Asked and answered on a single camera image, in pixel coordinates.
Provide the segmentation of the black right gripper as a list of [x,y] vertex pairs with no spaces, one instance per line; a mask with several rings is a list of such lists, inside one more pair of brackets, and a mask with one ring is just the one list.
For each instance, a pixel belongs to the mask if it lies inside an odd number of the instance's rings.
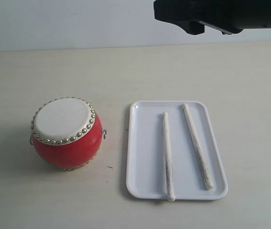
[[154,17],[199,35],[205,27],[223,35],[245,29],[271,29],[271,0],[156,0]]

